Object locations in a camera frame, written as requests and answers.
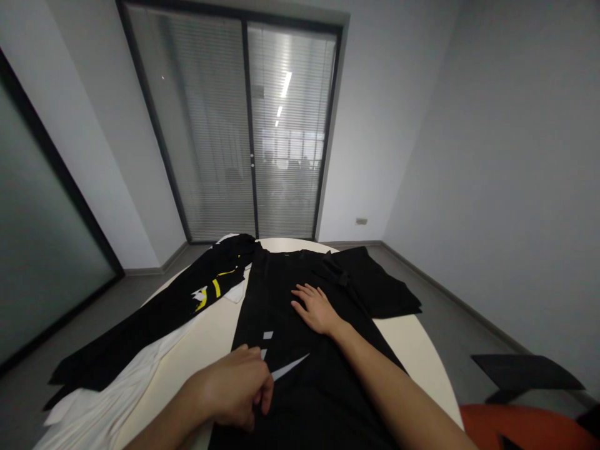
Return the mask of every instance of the oval table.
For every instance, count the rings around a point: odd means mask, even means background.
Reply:
[[[319,253],[337,252],[331,247],[300,239],[259,239],[262,247],[273,253],[302,249]],[[250,270],[244,273],[248,285]],[[160,287],[150,298],[165,289],[179,274]],[[160,362],[148,389],[121,428],[115,448],[122,449],[173,398],[184,381],[196,371],[213,363],[231,351],[233,337],[243,300],[233,303],[226,299],[214,303],[204,318],[166,354]],[[461,427],[463,421],[454,392],[433,343],[415,315],[375,319],[377,328],[386,339],[410,377],[429,394]],[[193,449],[206,449],[213,425],[205,424]]]

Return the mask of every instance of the gray floor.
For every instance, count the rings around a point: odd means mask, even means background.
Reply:
[[[127,277],[73,319],[20,365],[0,379],[0,448],[32,448],[42,436],[44,403],[57,388],[46,383],[60,360],[134,312],[159,286],[200,256],[207,246],[190,246],[160,276]],[[477,353],[511,349],[470,315],[423,281],[383,247],[369,253],[395,278],[404,281],[423,303],[419,320],[433,341],[459,404],[482,403],[494,384],[471,361]],[[574,417],[584,407],[565,392],[537,391],[517,401]]]

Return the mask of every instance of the door frame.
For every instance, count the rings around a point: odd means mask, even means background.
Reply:
[[[100,251],[108,261],[112,270],[115,272],[115,276],[96,289],[86,299],[74,306],[65,315],[60,317],[57,321],[52,323],[42,333],[38,334],[31,341],[29,341],[24,347],[14,353],[6,361],[0,365],[0,377],[6,374],[14,366],[19,364],[25,357],[31,354],[37,349],[42,343],[47,341],[54,333],[59,331],[68,322],[70,322],[75,316],[81,311],[91,305],[99,296],[104,294],[111,286],[117,283],[120,279],[125,276],[123,267],[119,262],[119,259],[115,255],[113,248],[106,239],[104,232],[100,228],[100,225],[96,221],[94,214],[89,208],[86,200],[84,199],[81,191],[79,190],[75,180],[71,176],[69,169],[65,165],[61,155],[58,153],[56,146],[52,142],[50,135],[46,131],[44,124],[40,120],[33,104],[27,97],[25,90],[21,86],[19,79],[14,73],[10,63],[6,59],[4,52],[0,49],[0,78],[1,82],[6,88],[9,97],[14,102],[17,112],[23,118],[25,125],[31,132],[33,138],[37,141],[39,148],[42,151],[42,156],[46,158],[50,167],[58,181],[64,187],[67,196],[74,204],[77,212],[81,216],[87,229],[92,234],[92,237],[96,241],[96,244],[100,248]]]
[[[193,241],[191,233],[189,231],[188,222],[186,219],[185,211],[183,209],[183,203],[181,201],[181,195],[179,194],[179,190],[177,188],[177,184],[175,181],[175,174],[173,171],[173,166],[171,164],[171,160],[169,158],[169,154],[167,152],[167,146],[164,139],[164,135],[161,129],[161,125],[158,119],[158,114],[156,112],[156,107],[154,106],[154,101],[152,99],[152,94],[150,92],[150,86],[148,83],[148,77],[146,76],[146,71],[144,69],[144,64],[141,59],[141,55],[139,52],[138,44],[136,42],[135,35],[133,33],[133,26],[131,24],[131,18],[127,12],[127,5],[138,5],[138,6],[146,6],[150,8],[162,9],[164,11],[172,11],[172,12],[180,12],[180,13],[191,13],[191,14],[199,14],[203,16],[217,16],[223,18],[231,18],[238,19],[242,24],[242,45],[244,51],[244,78],[246,80],[246,103],[247,103],[247,115],[248,115],[248,134],[250,140],[250,155],[249,164],[251,165],[251,174],[252,174],[252,200],[254,202],[254,228],[255,228],[255,237],[257,239],[260,238],[259,228],[258,228],[258,201],[256,198],[256,174],[254,171],[254,131],[253,131],[253,117],[252,117],[252,100],[251,100],[251,92],[250,92],[250,67],[249,67],[249,55],[248,55],[248,22],[261,22],[268,25],[285,27],[285,28],[294,28],[300,29],[304,31],[314,31],[317,33],[329,33],[334,34],[336,36],[336,53],[334,57],[334,65],[332,71],[332,81],[331,81],[331,90],[329,92],[329,99],[327,104],[327,114],[325,117],[325,137],[323,141],[323,154],[321,158],[321,167],[319,168],[319,183],[317,186],[317,198],[314,210],[314,222],[312,225],[312,238],[308,239],[310,241],[314,241],[316,238],[317,232],[317,223],[319,220],[319,207],[321,204],[321,194],[323,189],[323,177],[325,173],[325,162],[327,158],[327,150],[329,143],[329,129],[331,128],[331,116],[333,114],[333,104],[334,97],[336,92],[336,82],[338,80],[338,65],[339,65],[339,55],[340,49],[342,45],[342,33],[344,27],[342,25],[335,24],[327,24],[323,22],[310,21],[305,19],[295,19],[293,17],[286,16],[278,16],[275,14],[268,14],[265,12],[257,12],[257,11],[248,11],[245,9],[237,9],[226,6],[217,6],[213,4],[204,4],[198,3],[194,1],[188,0],[115,0],[117,9],[119,11],[119,17],[121,18],[121,23],[123,25],[123,30],[125,32],[125,37],[127,39],[127,45],[129,46],[129,50],[131,52],[131,57],[133,59],[133,64],[136,68],[137,78],[139,80],[139,84],[142,89],[142,94],[144,96],[144,100],[146,102],[146,107],[148,109],[148,113],[150,115],[150,121],[152,122],[152,128],[154,129],[154,133],[156,135],[156,140],[158,141],[158,146],[161,152],[162,160],[164,161],[165,169],[167,172],[167,177],[169,179],[169,184],[171,185],[171,191],[173,193],[173,198],[175,200],[175,204],[177,206],[177,211],[179,213],[179,218],[181,220],[181,224],[183,230],[186,235],[186,239],[189,244],[214,244],[216,241]]]

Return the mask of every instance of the white stripe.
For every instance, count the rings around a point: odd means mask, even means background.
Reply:
[[[283,377],[286,373],[288,373],[291,369],[295,368],[298,364],[300,364],[304,358],[309,356],[310,353],[305,354],[302,358],[295,360],[294,362],[290,362],[287,366],[283,366],[281,369],[278,369],[271,373],[273,375],[273,381],[277,381],[279,378]]]

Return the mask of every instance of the black sleeve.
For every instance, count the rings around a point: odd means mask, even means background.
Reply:
[[[369,315],[387,319],[421,312],[421,302],[402,281],[388,275],[369,256],[366,247],[333,253],[328,257],[355,290]]]
[[[49,383],[64,387],[44,410],[77,388],[106,388],[141,349],[181,327],[241,283],[256,246],[260,244],[247,234],[214,245],[143,307],[63,359]],[[195,294],[204,286],[206,302],[201,302]]]

